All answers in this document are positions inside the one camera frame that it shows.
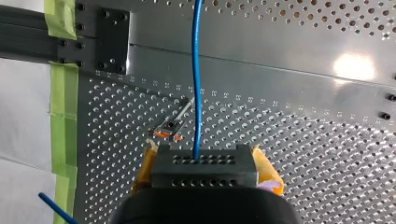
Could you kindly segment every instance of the metal plate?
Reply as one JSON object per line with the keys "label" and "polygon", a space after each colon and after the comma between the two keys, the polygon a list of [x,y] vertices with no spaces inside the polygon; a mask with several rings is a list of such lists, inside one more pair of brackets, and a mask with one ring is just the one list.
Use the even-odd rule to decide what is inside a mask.
{"label": "metal plate", "polygon": [[[131,43],[190,52],[194,1],[95,2],[133,12]],[[201,53],[395,86],[394,4],[388,0],[207,0]]]}
{"label": "metal plate", "polygon": [[[131,192],[150,125],[192,96],[189,55],[141,48],[130,55],[133,76],[80,76],[81,223],[108,221]],[[375,109],[394,114],[377,98],[389,89],[210,58],[202,64],[204,148],[261,144],[305,223],[395,222],[396,133]],[[219,73],[227,81],[212,78]],[[184,119],[184,138],[172,148],[192,148],[193,110]]]}

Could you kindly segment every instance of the metal bracket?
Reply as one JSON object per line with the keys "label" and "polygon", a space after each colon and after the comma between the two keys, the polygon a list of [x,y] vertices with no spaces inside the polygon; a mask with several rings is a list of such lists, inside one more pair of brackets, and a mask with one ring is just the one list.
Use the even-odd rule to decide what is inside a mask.
{"label": "metal bracket", "polygon": [[96,66],[126,75],[128,70],[130,12],[102,8],[97,14]]}

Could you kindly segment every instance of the small metal part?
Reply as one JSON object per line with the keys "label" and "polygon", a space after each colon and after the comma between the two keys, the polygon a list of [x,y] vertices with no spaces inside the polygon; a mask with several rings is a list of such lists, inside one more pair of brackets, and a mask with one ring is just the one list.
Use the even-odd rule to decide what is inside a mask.
{"label": "small metal part", "polygon": [[387,113],[380,113],[379,117],[384,120],[390,120],[390,114]]}
{"label": "small metal part", "polygon": [[396,102],[396,95],[389,94],[387,98],[388,98],[388,100],[390,100],[392,102]]}
{"label": "small metal part", "polygon": [[184,103],[181,103],[183,106],[174,117],[171,118],[171,116],[165,115],[159,119],[154,127],[148,130],[150,136],[169,137],[169,141],[180,141],[180,130],[186,124],[182,120],[182,117],[191,108],[193,103],[193,99],[187,99]]}
{"label": "small metal part", "polygon": [[85,26],[83,25],[83,24],[81,24],[81,23],[78,23],[77,25],[76,25],[76,29],[78,29],[78,30],[84,30],[84,28],[85,28]]}

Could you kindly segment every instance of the blue cable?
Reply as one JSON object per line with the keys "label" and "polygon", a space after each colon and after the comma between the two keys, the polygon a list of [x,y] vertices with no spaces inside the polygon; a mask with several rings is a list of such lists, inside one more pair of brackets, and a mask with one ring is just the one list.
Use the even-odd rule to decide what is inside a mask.
{"label": "blue cable", "polygon": [[201,123],[202,123],[202,108],[201,108],[201,70],[199,64],[199,42],[200,42],[200,27],[201,27],[201,12],[203,0],[195,0],[194,18],[192,21],[192,73],[194,75],[194,95],[195,95],[195,137],[194,148],[192,156],[198,160],[199,150],[201,145]]}
{"label": "blue cable", "polygon": [[62,208],[60,208],[58,205],[56,205],[55,202],[53,202],[49,197],[47,197],[47,195],[45,195],[44,193],[39,193],[38,197],[40,197],[40,199],[43,200],[44,203],[46,203],[50,208],[52,208],[54,212],[56,212],[60,217],[62,217],[64,221],[66,221],[69,224],[78,224],[72,217],[67,215],[67,213],[64,210],[62,210]]}

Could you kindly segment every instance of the hole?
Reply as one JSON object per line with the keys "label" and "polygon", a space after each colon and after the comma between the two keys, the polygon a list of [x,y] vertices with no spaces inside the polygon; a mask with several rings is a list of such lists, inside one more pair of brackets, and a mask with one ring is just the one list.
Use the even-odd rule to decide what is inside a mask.
{"label": "hole", "polygon": [[178,181],[177,181],[177,180],[172,180],[172,186],[173,186],[173,187],[178,186]]}
{"label": "hole", "polygon": [[189,181],[188,180],[186,180],[186,179],[181,180],[181,186],[182,187],[187,187],[188,185],[189,185]]}
{"label": "hole", "polygon": [[201,185],[202,187],[206,187],[206,186],[207,186],[207,181],[206,181],[206,180],[201,180],[201,181],[200,181],[200,185]]}
{"label": "hole", "polygon": [[227,181],[226,180],[220,180],[219,184],[223,186],[227,186]]}
{"label": "hole", "polygon": [[197,180],[192,180],[192,181],[190,182],[190,185],[191,185],[192,187],[196,187],[196,186],[198,186],[198,181],[197,181]]}
{"label": "hole", "polygon": [[236,182],[236,180],[230,180],[230,186],[234,187],[238,184],[238,182]]}
{"label": "hole", "polygon": [[218,184],[217,180],[210,180],[210,186],[215,187]]}

